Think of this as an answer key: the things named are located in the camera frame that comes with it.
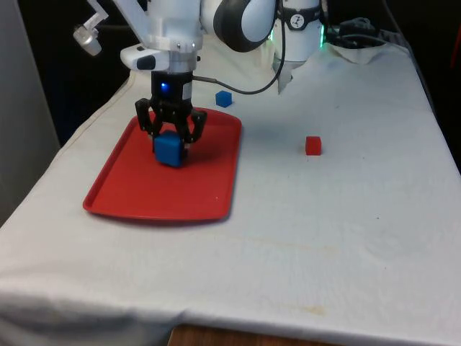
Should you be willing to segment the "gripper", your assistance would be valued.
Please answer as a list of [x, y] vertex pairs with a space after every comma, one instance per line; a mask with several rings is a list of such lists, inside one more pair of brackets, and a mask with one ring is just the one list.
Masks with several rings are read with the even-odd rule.
[[153, 139], [160, 135], [167, 110], [190, 112], [176, 117], [176, 132], [181, 140], [180, 157], [185, 159], [188, 148], [197, 142], [207, 122], [207, 113], [192, 108], [192, 72], [170, 74], [151, 73], [151, 99], [142, 98], [135, 103], [140, 129]]

